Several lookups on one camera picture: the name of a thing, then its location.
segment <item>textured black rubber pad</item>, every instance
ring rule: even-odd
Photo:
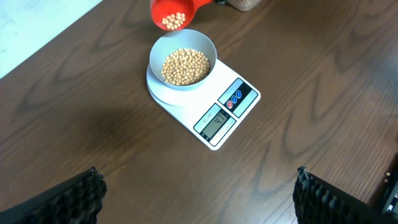
[[[103,176],[90,170],[0,213],[5,224],[91,224],[107,191]]]
[[[298,168],[293,193],[299,224],[324,223],[397,223],[382,216],[365,203]]]

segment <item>red measuring cup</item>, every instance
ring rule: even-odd
[[[177,12],[185,14],[185,22],[177,29],[186,27],[195,16],[197,9],[213,0],[150,0],[150,14],[154,23],[163,30],[162,19]]]

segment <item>kitchen scale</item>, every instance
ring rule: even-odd
[[[242,76],[216,60],[206,82],[193,90],[174,90],[150,66],[147,84],[153,99],[211,150],[219,149],[260,100]]]

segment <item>gray bowl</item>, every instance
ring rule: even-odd
[[[167,56],[172,52],[189,48],[203,52],[210,62],[210,73],[202,81],[187,85],[187,86],[176,86],[173,84],[166,83],[161,71],[163,63]],[[152,47],[149,55],[149,64],[155,76],[162,81],[165,85],[173,88],[174,90],[193,90],[198,88],[208,79],[210,75],[215,75],[212,71],[217,61],[217,50],[212,41],[204,34],[189,29],[176,30],[169,32],[161,37]]]

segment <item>brown wooden surface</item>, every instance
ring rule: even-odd
[[[294,223],[301,165],[371,201],[397,147],[398,1],[210,4],[189,28],[262,93],[219,151],[147,91],[148,1],[104,0],[0,80],[0,210],[91,166],[99,223]]]

